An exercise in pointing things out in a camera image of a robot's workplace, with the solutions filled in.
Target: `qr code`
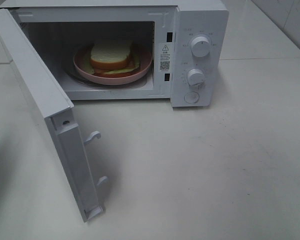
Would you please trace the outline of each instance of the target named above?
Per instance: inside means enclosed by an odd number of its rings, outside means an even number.
[[[160,62],[160,70],[169,70],[170,62],[169,61],[161,61]]]

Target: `power level knob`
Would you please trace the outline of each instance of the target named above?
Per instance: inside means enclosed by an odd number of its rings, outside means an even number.
[[[208,36],[196,36],[190,43],[192,54],[202,58],[211,50],[211,41]]]
[[[187,80],[190,86],[199,86],[205,82],[205,74],[198,68],[191,69],[187,74]]]

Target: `door release button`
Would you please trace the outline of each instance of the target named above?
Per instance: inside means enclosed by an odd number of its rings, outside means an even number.
[[[185,96],[184,96],[184,100],[188,103],[188,104],[194,104],[196,102],[198,102],[199,100],[199,94],[195,91],[191,91],[188,92]]]

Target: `white countertop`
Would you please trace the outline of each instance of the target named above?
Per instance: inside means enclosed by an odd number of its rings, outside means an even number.
[[[229,21],[220,59],[300,58],[298,47],[250,0],[222,0]],[[0,47],[0,63],[8,63]]]
[[[52,143],[0,65],[0,240],[300,240],[300,59],[222,60],[208,108],[76,101],[92,171],[111,179],[83,223]]]

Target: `control panel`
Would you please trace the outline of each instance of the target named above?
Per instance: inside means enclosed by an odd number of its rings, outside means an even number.
[[[226,10],[179,12],[171,87],[173,107],[210,104],[228,14]]]

